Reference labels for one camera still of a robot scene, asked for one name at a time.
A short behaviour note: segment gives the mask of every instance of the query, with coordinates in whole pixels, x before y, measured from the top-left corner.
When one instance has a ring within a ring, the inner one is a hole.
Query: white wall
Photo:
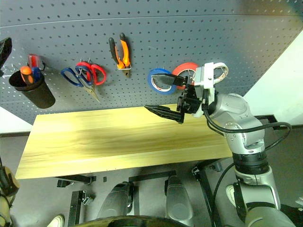
[[[303,31],[244,97],[253,115],[303,124]]]
[[[32,125],[0,107],[0,133],[31,131]]]

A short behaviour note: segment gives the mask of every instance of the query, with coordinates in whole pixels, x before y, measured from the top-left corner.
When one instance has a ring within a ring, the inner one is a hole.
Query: black cup
[[[54,105],[56,99],[46,85],[44,75],[31,85],[26,85],[21,77],[20,71],[17,71],[9,78],[9,83],[17,90],[23,93],[38,108],[46,109]]]

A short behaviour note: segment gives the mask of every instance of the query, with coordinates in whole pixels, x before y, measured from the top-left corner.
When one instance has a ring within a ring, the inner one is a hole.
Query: shoe
[[[226,186],[225,191],[226,191],[226,195],[227,195],[227,198],[229,199],[229,201],[234,205],[234,207],[236,207],[235,196],[233,194],[235,190],[233,188],[233,185],[230,184],[230,185]]]
[[[62,215],[57,215],[47,227],[63,227],[64,217]]]

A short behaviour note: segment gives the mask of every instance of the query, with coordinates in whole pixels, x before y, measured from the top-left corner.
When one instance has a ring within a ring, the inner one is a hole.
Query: pegboard
[[[20,67],[28,53],[41,55],[56,98],[54,106],[36,108],[8,77],[1,78],[0,105],[29,123],[37,114],[176,103],[181,92],[154,92],[147,74],[153,68],[172,71],[187,61],[226,63],[229,75],[216,89],[244,95],[303,27],[303,2],[288,0],[4,0],[0,13],[1,39],[13,41],[6,65]],[[120,47],[121,32],[130,44],[129,79],[109,52],[109,37]],[[106,82],[96,87],[100,104],[60,75],[80,58],[107,71]]]

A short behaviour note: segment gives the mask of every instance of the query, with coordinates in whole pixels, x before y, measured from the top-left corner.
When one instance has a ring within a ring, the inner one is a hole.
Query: wooden board
[[[167,105],[175,110],[176,105]],[[17,179],[74,175],[230,157],[225,138],[204,117],[184,124],[144,107],[38,115]]]

